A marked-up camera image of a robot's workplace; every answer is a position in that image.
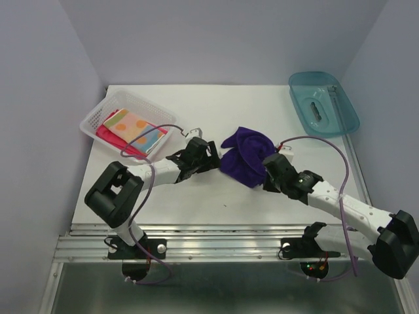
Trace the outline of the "purple towel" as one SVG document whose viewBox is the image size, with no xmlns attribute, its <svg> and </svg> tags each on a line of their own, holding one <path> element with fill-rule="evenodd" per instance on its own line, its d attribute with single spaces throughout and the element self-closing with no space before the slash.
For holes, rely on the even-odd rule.
<svg viewBox="0 0 419 314">
<path fill-rule="evenodd" d="M 248 188 L 264 183 L 263 160 L 276 152 L 273 142 L 264 134 L 240 126 L 225 139 L 221 148 L 228 148 L 220 159 L 220 171 Z"/>
</svg>

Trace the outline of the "orange patterned towel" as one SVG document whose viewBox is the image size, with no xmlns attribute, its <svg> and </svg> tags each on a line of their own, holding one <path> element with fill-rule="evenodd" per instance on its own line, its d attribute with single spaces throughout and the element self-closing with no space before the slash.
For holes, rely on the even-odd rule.
<svg viewBox="0 0 419 314">
<path fill-rule="evenodd" d="M 154 125 L 128 109 L 116 111 L 102 126 L 111 135 L 115 135 L 118 139 L 122 140 L 123 148 L 137 136 L 142 135 L 142 137 L 135 140 L 130 146 L 144 156 L 148 156 L 167 134 L 167 131 L 163 128 L 153 130 Z"/>
</svg>

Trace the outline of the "pink microfiber towel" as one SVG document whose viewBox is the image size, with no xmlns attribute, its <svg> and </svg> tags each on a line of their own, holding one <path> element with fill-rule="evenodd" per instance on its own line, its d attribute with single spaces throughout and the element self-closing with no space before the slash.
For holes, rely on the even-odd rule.
<svg viewBox="0 0 419 314">
<path fill-rule="evenodd" d="M 119 150 L 122 150 L 126 145 L 127 142 L 125 142 L 123 139 L 109 131 L 104 124 L 100 125 L 99 128 L 96 130 L 96 135 L 103 139 L 105 142 L 111 144 L 112 146 L 118 148 Z M 141 155 L 140 151 L 136 150 L 134 147 L 129 146 L 125 153 L 131 154 L 131 155 Z"/>
</svg>

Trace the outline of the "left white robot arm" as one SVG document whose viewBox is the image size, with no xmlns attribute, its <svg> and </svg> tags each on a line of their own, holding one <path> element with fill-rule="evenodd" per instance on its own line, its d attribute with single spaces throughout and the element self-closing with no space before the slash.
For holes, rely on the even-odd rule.
<svg viewBox="0 0 419 314">
<path fill-rule="evenodd" d="M 145 252 L 146 244 L 145 232 L 132 218 L 140 193 L 219 167 L 215 143 L 193 137 L 183 150 L 151 164 L 124 166 L 111 162 L 87 192 L 84 203 L 124 242 L 123 250 L 137 258 Z"/>
</svg>

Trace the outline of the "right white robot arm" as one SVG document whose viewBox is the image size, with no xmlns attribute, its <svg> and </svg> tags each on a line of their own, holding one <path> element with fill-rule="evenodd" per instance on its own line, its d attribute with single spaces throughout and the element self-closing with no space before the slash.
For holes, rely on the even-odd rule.
<svg viewBox="0 0 419 314">
<path fill-rule="evenodd" d="M 297 172 L 283 154 L 269 156 L 263 165 L 267 171 L 265 190 L 277 190 L 343 223 L 331 226 L 315 222 L 307 226 L 302 236 L 283 242 L 281 258 L 353 255 L 372 262 L 391 278 L 406 276 L 418 258 L 418 227 L 409 213 L 402 210 L 390 213 L 342 195 L 321 176 L 311 171 Z"/>
</svg>

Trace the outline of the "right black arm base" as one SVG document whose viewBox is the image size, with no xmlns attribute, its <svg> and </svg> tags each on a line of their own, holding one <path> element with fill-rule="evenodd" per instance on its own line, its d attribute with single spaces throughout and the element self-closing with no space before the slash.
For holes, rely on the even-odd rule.
<svg viewBox="0 0 419 314">
<path fill-rule="evenodd" d="M 314 262 L 301 262 L 301 270 L 309 279 L 319 282 L 330 282 L 327 279 L 329 272 L 329 258 L 338 258 L 341 254 L 337 251 L 325 251 L 321 249 L 315 239 L 319 232 L 326 227 L 324 222 L 315 222 L 304 229 L 301 237 L 289 237 L 282 239 L 278 251 L 280 260 L 292 260 L 294 258 L 314 258 Z"/>
</svg>

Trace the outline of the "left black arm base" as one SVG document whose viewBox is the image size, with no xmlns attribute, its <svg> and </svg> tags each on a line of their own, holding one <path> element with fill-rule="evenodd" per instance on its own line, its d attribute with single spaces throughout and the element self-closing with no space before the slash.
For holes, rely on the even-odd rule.
<svg viewBox="0 0 419 314">
<path fill-rule="evenodd" d="M 127 245 L 116 235 L 106 237 L 103 242 L 108 248 L 107 258 L 122 262 L 121 272 L 125 280 L 134 284 L 152 285 L 145 278 L 150 273 L 153 255 L 159 260 L 166 258 L 167 240 L 164 238 L 148 239 L 145 236 L 139 243 L 147 251 L 144 253 L 136 244 Z"/>
</svg>

